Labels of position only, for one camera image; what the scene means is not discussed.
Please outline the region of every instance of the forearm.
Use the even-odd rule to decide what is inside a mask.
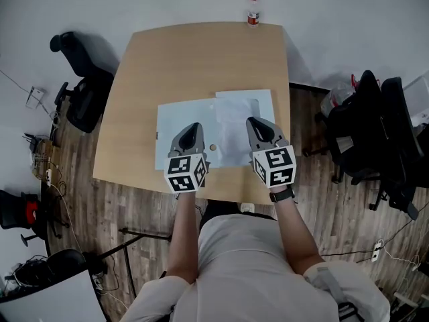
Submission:
[[[195,192],[181,193],[179,196],[166,275],[179,276],[190,284],[198,276]]]
[[[323,262],[314,238],[301,218],[292,198],[276,203],[282,243],[289,265],[297,274],[304,274],[314,264]]]

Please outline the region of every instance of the black pants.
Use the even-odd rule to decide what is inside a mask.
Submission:
[[[213,217],[222,216],[222,215],[249,215],[266,219],[274,219],[271,216],[263,215],[262,213],[252,213],[252,212],[241,212],[237,203],[230,201],[208,201],[206,211],[202,216],[200,222],[200,230],[204,224],[210,221]]]

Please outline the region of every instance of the wooden table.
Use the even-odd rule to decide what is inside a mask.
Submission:
[[[195,23],[133,34],[103,115],[94,177],[170,192],[163,172],[155,171],[158,105],[243,89],[271,89],[275,122],[290,139],[281,26]],[[211,168],[197,197],[271,204],[268,190],[250,166]]]

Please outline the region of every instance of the wristwatch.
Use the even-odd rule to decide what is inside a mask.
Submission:
[[[286,185],[286,190],[279,193],[270,193],[269,197],[273,203],[276,203],[290,197],[294,198],[295,194],[294,190],[292,190],[292,187],[290,185]]]

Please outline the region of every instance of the bottle label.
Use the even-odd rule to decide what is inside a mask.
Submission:
[[[257,25],[259,23],[259,13],[247,12],[247,23],[250,25]]]

